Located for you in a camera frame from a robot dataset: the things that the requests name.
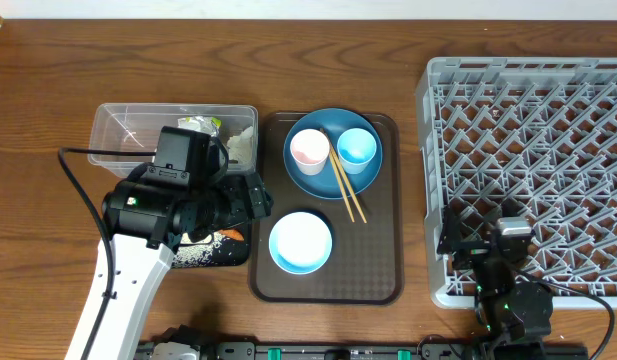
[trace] clear plastic container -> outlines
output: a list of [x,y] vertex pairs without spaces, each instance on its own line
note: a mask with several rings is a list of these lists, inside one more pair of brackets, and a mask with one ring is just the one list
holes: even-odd
[[[257,162],[257,110],[248,105],[201,104],[103,104],[97,109],[90,135],[90,148],[114,151],[155,151],[161,128],[177,127],[177,119],[186,116],[213,116],[221,120],[219,138],[227,146],[231,136],[240,135],[252,126],[251,154],[231,159],[228,174],[245,174],[255,170]],[[91,164],[103,166],[119,177],[150,157],[89,155]]]

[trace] wooden table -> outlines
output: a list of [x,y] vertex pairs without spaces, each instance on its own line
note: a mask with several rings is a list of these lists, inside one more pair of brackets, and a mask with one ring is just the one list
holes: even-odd
[[[426,276],[415,85],[435,56],[617,56],[617,23],[14,21],[0,32],[0,359],[63,358],[96,258],[97,230],[57,162],[88,146],[105,102],[343,106],[399,125],[406,285],[387,307],[267,304],[248,267],[170,272],[142,338],[188,324],[260,341],[417,342],[481,333],[471,310],[442,310]],[[115,185],[70,164],[100,203]],[[603,311],[557,311],[555,343],[595,350]],[[617,327],[604,359],[617,359]]]

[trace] cup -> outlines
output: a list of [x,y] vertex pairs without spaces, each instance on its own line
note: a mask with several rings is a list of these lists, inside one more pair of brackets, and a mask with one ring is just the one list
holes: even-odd
[[377,141],[364,129],[346,130],[337,140],[337,155],[344,171],[359,174],[377,153]]
[[326,165],[329,152],[328,138],[314,129],[302,130],[290,141],[290,154],[305,175],[319,174]]

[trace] blue plate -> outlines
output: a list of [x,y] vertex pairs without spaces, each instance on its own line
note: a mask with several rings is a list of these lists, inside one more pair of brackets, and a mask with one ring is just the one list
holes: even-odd
[[286,171],[288,171],[290,178],[297,186],[310,195],[322,199],[341,199],[341,192],[339,191],[339,185],[337,184],[337,179],[335,179],[335,174],[332,171],[330,160],[326,162],[326,166],[324,166],[324,169],[319,174],[308,176],[299,171],[295,160],[290,154],[290,141],[293,136],[301,130],[319,130],[320,128],[326,130],[333,146],[336,146],[339,136],[348,129],[364,129],[375,137],[377,141],[377,153],[366,169],[356,175],[346,174],[348,180],[350,180],[350,184],[353,189],[355,189],[355,194],[359,194],[366,190],[379,174],[379,169],[381,169],[381,161],[383,158],[381,140],[379,139],[379,135],[377,135],[377,131],[375,131],[375,128],[372,127],[368,120],[352,111],[343,109],[323,109],[311,112],[297,121],[292,129],[290,129],[286,137],[286,142],[284,143],[284,164],[286,165]]

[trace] brown tray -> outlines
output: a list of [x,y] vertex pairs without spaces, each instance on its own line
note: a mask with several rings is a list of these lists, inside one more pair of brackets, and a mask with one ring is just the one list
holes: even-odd
[[[403,288],[397,126],[385,115],[363,115],[377,130],[384,154],[379,175],[357,195],[368,224],[361,221],[358,213],[353,224],[342,200],[309,195],[286,172],[286,135],[305,114],[275,113],[267,119],[264,131],[260,131],[259,173],[275,204],[271,216],[254,226],[250,288],[257,297],[270,302],[388,304],[399,297]],[[307,275],[281,270],[268,250],[274,224],[295,211],[320,214],[333,233],[330,258],[319,270]]]

